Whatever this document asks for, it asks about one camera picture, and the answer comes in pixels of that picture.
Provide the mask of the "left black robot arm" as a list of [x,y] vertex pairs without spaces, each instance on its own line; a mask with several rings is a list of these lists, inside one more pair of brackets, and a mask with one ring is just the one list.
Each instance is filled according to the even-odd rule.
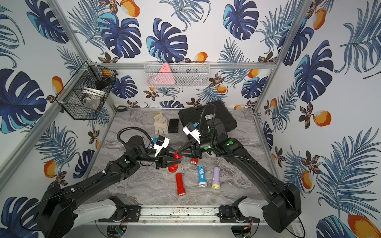
[[53,185],[44,193],[37,205],[34,221],[46,238],[62,238],[79,218],[74,211],[92,196],[107,187],[132,176],[141,161],[154,162],[156,167],[167,168],[180,163],[179,153],[165,145],[165,138],[159,137],[158,145],[147,148],[143,137],[136,135],[124,143],[125,152],[117,160],[110,161],[106,168],[74,185],[61,188]]

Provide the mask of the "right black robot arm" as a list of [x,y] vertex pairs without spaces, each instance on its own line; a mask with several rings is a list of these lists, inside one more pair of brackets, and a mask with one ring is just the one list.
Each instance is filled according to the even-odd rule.
[[222,137],[219,137],[214,142],[202,139],[200,143],[191,139],[178,148],[178,154],[181,156],[200,158],[202,153],[213,153],[224,158],[257,187],[267,201],[267,205],[262,207],[263,217],[274,231],[283,232],[301,215],[299,189],[293,184],[285,184],[266,170],[237,139],[222,140]]

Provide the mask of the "purple flashlight lower right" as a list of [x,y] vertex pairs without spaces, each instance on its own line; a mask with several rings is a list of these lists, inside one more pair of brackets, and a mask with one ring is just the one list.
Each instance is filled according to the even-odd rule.
[[213,169],[212,188],[220,189],[220,168],[219,167],[214,167]]

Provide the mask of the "small black box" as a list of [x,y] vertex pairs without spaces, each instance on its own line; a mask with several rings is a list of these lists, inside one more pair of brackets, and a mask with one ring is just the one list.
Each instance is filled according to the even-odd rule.
[[170,119],[168,124],[169,133],[178,133],[179,131],[179,119]]

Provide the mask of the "red flashlight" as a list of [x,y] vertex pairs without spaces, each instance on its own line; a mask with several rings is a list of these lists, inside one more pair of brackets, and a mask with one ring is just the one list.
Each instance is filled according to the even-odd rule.
[[176,174],[176,183],[178,196],[184,196],[186,194],[186,190],[184,188],[183,177],[181,173]]
[[181,163],[181,160],[183,158],[181,155],[179,155],[178,152],[176,152],[173,157],[174,161],[172,161],[171,165],[168,167],[168,171],[171,173],[175,173],[178,170],[179,164]]
[[197,165],[198,164],[198,161],[199,161],[199,158],[193,158],[193,159],[191,159],[191,163],[193,164],[193,165]]

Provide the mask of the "blue flashlight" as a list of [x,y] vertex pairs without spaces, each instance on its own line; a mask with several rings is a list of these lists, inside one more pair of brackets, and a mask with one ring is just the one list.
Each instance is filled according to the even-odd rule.
[[199,178],[198,186],[199,187],[206,187],[207,182],[206,182],[206,178],[205,178],[204,166],[198,166],[198,178]]

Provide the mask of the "white work glove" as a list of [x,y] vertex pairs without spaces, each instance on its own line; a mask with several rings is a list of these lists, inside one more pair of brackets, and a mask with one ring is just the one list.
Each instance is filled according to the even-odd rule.
[[168,119],[162,113],[157,114],[153,118],[155,134],[168,134]]

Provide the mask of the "black plastic tool case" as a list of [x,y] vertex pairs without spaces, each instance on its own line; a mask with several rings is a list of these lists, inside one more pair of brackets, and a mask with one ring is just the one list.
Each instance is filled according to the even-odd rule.
[[[215,124],[217,124],[218,120],[220,120],[223,123],[226,132],[234,130],[237,127],[237,121],[226,108],[224,103],[222,101],[215,101],[210,103],[210,105],[211,104],[214,105],[216,108],[216,115],[214,117]],[[204,108],[206,109],[202,114],[201,122],[210,126],[214,112],[213,107],[210,105],[207,104],[201,107],[193,107],[180,110],[178,115],[182,123],[182,126],[186,126],[188,123],[199,123],[199,118]]]

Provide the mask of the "black tape roll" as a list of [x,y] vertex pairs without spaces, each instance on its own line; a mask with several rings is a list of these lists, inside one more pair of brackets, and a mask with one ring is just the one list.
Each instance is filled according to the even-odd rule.
[[121,106],[117,108],[117,112],[125,112],[127,110],[127,107]]

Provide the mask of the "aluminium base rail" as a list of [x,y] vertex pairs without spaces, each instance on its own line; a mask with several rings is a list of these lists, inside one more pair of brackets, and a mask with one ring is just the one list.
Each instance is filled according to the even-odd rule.
[[73,227],[87,224],[107,225],[266,225],[262,210],[256,204],[244,221],[233,218],[230,205],[126,205],[119,215],[110,202],[85,204],[75,210],[78,215]]

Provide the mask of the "pink triangle object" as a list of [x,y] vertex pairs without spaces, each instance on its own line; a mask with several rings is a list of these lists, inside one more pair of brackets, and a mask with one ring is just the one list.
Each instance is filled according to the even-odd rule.
[[166,62],[163,64],[159,73],[154,76],[152,80],[153,85],[175,85],[176,81],[174,79],[173,73],[171,71],[170,65]]

